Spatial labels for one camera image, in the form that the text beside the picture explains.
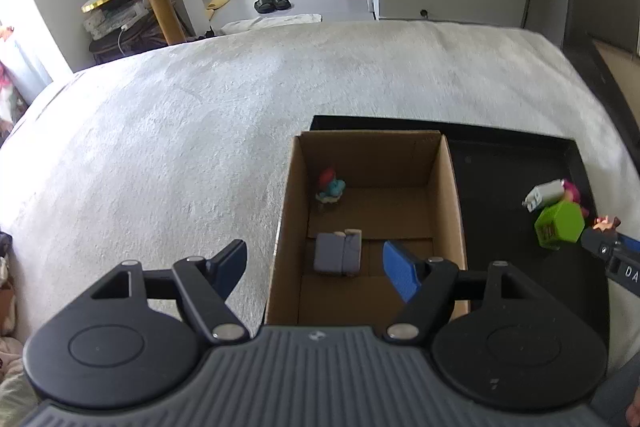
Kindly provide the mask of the person's right hand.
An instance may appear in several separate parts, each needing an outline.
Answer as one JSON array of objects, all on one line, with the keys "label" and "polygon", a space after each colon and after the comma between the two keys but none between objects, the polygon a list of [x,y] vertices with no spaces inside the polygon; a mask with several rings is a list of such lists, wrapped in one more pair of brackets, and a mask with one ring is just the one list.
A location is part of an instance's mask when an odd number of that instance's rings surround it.
[{"label": "person's right hand", "polygon": [[640,401],[639,398],[634,399],[631,405],[627,407],[625,414],[626,422],[629,427],[640,426]]}]

